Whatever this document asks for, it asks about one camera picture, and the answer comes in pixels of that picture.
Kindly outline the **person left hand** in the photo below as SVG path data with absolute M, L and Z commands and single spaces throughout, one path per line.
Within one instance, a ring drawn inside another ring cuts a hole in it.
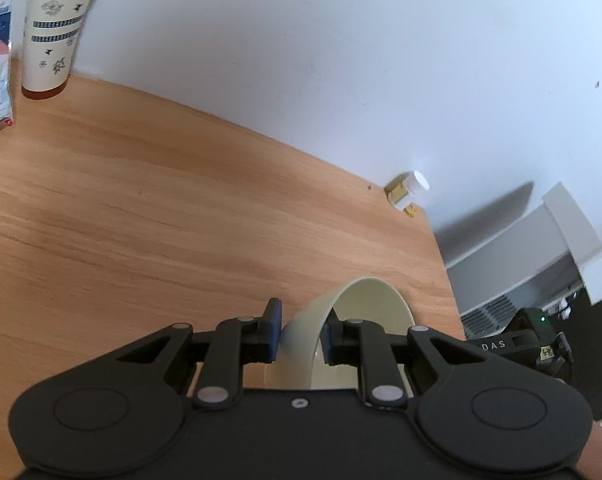
M 588 443 L 577 464 L 578 474 L 586 480 L 602 480 L 602 426 L 594 422 Z

